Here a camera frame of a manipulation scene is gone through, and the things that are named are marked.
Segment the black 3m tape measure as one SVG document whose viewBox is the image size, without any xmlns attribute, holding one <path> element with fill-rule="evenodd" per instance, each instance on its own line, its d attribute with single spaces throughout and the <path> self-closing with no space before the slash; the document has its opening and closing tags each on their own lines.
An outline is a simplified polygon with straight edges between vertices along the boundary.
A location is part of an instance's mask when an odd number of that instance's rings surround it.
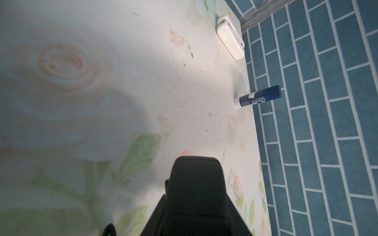
<svg viewBox="0 0 378 236">
<path fill-rule="evenodd" d="M 168 181 L 164 214 L 164 236 L 230 235 L 219 161 L 199 156 L 177 158 Z"/>
</svg>

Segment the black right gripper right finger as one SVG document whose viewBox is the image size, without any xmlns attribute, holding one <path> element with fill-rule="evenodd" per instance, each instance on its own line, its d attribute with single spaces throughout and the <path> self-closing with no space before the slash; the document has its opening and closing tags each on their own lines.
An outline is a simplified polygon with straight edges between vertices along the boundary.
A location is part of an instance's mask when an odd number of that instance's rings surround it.
<svg viewBox="0 0 378 236">
<path fill-rule="evenodd" d="M 228 195 L 226 195 L 226 226 L 226 236 L 252 236 Z"/>
</svg>

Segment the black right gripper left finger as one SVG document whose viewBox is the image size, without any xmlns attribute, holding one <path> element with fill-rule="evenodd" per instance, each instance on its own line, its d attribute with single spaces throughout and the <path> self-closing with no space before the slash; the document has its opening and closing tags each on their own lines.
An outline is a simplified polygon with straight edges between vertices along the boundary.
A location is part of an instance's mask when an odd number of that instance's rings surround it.
<svg viewBox="0 0 378 236">
<path fill-rule="evenodd" d="M 166 195 L 163 195 L 146 223 L 141 236 L 160 236 L 161 221 L 164 215 Z"/>
</svg>

